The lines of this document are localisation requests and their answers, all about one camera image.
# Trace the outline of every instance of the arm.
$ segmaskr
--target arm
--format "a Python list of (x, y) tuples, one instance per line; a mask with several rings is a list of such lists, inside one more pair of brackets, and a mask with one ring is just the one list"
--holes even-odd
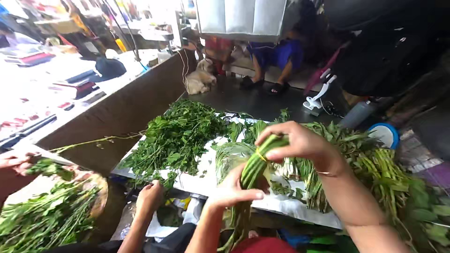
[(153, 213), (162, 200), (162, 190), (163, 187), (158, 180), (153, 180), (152, 185), (147, 185), (141, 190), (136, 202), (135, 218), (117, 253), (142, 252), (145, 232), (152, 221)]
[(289, 145), (268, 152), (269, 160), (304, 157), (314, 163), (317, 172), (328, 173), (319, 173), (327, 200), (360, 252), (408, 252), (375, 198), (329, 142), (295, 122), (286, 122), (267, 127), (256, 145), (270, 134), (288, 135)]
[(31, 183), (38, 175), (26, 175), (32, 166), (34, 153), (15, 154), (14, 151), (0, 155), (0, 210), (9, 195)]
[(262, 199), (261, 190), (242, 190), (240, 178), (245, 164), (230, 171), (216, 191), (208, 198), (200, 220), (185, 253), (215, 253), (219, 244), (222, 215), (225, 207), (237, 202)]

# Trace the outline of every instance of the hand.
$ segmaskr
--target hand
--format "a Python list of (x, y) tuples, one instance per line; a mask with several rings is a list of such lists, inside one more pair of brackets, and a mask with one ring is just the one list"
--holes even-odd
[(136, 216), (152, 217), (162, 201), (162, 192), (164, 187), (158, 180), (153, 180), (152, 184), (146, 185), (139, 192), (136, 201)]
[(34, 153), (15, 154), (14, 151), (0, 155), (0, 197), (7, 198), (38, 176), (25, 174), (26, 170), (33, 166), (30, 159), (34, 155)]
[(267, 152), (265, 156), (271, 161), (280, 162), (284, 158), (303, 157), (313, 161), (318, 171), (325, 172), (330, 162), (341, 157), (339, 151), (323, 137), (294, 121), (266, 127), (255, 144), (261, 145), (271, 134), (289, 136), (289, 145)]
[(263, 199), (264, 192), (258, 189), (242, 190), (241, 174), (245, 163), (232, 169), (215, 192), (206, 201), (206, 206), (214, 209), (224, 209), (234, 206), (237, 202)]

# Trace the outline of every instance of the floor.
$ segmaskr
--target floor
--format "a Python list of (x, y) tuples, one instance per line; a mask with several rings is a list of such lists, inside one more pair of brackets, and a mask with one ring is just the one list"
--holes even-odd
[[(335, 116), (330, 116), (322, 111), (319, 116), (314, 116), (305, 112), (303, 102), (306, 97), (303, 95), (303, 90), (297, 88), (290, 88), (281, 96), (271, 96), (266, 94), (265, 88), (270, 85), (266, 82), (263, 87), (254, 88), (252, 90), (240, 90), (239, 82), (241, 78), (235, 77), (217, 77), (217, 86), (213, 86), (211, 91), (203, 94), (188, 95), (184, 93), (183, 98), (188, 98), (192, 101), (202, 102), (210, 105), (216, 110), (225, 112), (244, 112), (252, 115), (256, 119), (273, 121), (280, 115), (280, 110), (288, 108), (290, 119), (298, 123), (305, 122), (323, 122), (325, 124), (334, 121), (339, 122), (341, 119)], [(337, 92), (328, 92), (329, 98), (323, 101), (331, 101), (336, 108), (344, 108)]]

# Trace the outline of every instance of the woman's foot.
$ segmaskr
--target woman's foot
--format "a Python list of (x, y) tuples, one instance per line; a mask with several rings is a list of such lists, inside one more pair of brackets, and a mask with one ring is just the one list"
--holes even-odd
[(255, 77), (250, 78), (249, 76), (245, 76), (244, 78), (242, 78), (242, 81), (240, 83), (240, 89), (248, 90), (255, 86), (260, 86), (263, 83), (264, 83), (264, 79), (255, 78)]
[(269, 86), (269, 89), (267, 90), (267, 92), (270, 95), (281, 95), (283, 94), (288, 88), (290, 87), (290, 85), (287, 82), (284, 83), (274, 83), (271, 86)]

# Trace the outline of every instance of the rubber band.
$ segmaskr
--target rubber band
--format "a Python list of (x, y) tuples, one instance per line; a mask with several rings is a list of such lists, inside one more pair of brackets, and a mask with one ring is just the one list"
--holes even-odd
[(264, 156), (262, 156), (261, 153), (259, 152), (259, 148), (256, 148), (256, 154), (258, 154), (259, 158), (261, 158), (264, 162), (267, 162), (267, 160), (264, 158)]

